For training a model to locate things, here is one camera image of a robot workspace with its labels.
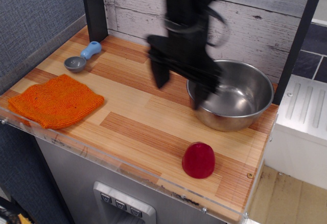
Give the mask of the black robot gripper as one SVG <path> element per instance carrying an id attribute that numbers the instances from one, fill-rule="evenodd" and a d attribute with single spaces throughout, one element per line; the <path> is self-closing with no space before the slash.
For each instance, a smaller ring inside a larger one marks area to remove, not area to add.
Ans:
<path id="1" fill-rule="evenodd" d="M 209 57 L 206 46 L 218 47 L 224 37 L 216 43 L 207 41 L 211 16 L 225 24 L 217 12 L 205 11 L 192 26 L 179 25 L 166 18 L 168 36 L 147 37 L 151 71 L 157 88 L 161 89 L 170 80 L 170 71 L 191 80 L 194 91 L 193 110 L 197 110 L 211 94 L 218 95 L 220 92 L 221 69 Z"/>

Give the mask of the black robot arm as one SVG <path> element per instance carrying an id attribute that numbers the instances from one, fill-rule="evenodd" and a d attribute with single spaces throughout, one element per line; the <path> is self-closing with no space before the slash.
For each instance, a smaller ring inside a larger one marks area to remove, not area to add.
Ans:
<path id="1" fill-rule="evenodd" d="M 193 109 L 214 93 L 222 70 L 206 52 L 209 18 L 226 24 L 209 7 L 215 0 L 166 0 L 165 28 L 168 35 L 149 35 L 151 70 L 158 88 L 170 80 L 170 72 L 195 83 Z"/>

